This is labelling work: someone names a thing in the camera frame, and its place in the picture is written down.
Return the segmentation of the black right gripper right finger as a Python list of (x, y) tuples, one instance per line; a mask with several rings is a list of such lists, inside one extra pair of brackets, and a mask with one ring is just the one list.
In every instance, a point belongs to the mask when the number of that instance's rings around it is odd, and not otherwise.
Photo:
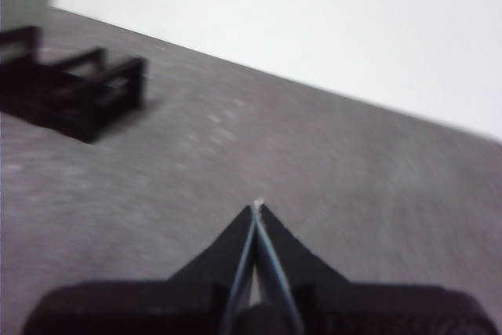
[(441, 286), (356, 282), (304, 246), (264, 205), (256, 207), (257, 267), (267, 301), (295, 334), (493, 334), (471, 295)]

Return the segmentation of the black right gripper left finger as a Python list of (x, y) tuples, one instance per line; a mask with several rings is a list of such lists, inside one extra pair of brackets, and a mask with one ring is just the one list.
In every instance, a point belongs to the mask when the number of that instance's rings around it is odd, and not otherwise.
[(167, 279), (80, 282), (50, 290), (25, 334), (215, 334), (244, 249), (252, 210), (245, 207), (197, 257)]

